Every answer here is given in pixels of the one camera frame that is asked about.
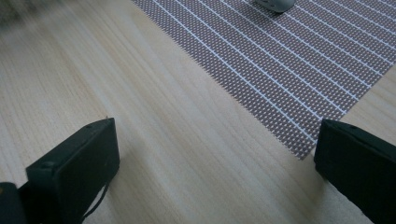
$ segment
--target gray placemat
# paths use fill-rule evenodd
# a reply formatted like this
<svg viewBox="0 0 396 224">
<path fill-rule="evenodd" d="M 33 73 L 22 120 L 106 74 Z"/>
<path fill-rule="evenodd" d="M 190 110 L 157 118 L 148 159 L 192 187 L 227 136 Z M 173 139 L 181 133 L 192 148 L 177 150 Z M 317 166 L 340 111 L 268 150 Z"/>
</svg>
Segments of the gray placemat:
<svg viewBox="0 0 396 224">
<path fill-rule="evenodd" d="M 396 62 L 392 0 L 133 2 L 299 159 Z"/>
</svg>

